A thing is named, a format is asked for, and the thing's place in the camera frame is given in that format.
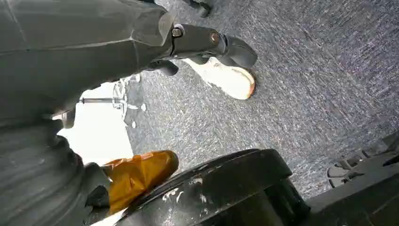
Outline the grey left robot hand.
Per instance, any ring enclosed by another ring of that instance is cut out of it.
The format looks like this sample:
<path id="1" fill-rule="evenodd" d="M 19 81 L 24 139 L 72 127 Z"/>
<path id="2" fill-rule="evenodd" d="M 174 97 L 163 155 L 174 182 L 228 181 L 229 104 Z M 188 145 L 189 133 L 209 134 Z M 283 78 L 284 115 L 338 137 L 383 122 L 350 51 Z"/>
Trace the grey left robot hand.
<path id="1" fill-rule="evenodd" d="M 0 3 L 0 223 L 83 226 L 108 175 L 85 165 L 54 116 L 83 92 L 172 59 L 257 61 L 244 41 L 182 25 L 148 0 L 3 0 Z"/>

